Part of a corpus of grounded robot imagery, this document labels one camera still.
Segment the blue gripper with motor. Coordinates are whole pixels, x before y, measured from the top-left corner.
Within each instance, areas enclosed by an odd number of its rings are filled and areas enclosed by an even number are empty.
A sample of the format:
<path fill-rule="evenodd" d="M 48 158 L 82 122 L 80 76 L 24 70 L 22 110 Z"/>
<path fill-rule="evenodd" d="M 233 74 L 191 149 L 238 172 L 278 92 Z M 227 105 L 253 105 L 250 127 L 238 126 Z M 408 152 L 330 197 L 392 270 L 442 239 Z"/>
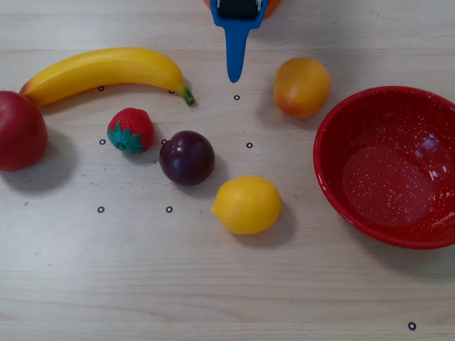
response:
<path fill-rule="evenodd" d="M 209 5 L 215 25 L 225 28 L 227 73 L 230 81 L 236 83 L 242 74 L 249 29 L 260 27 L 267 1 L 211 0 Z M 231 26 L 246 28 L 227 28 Z"/>

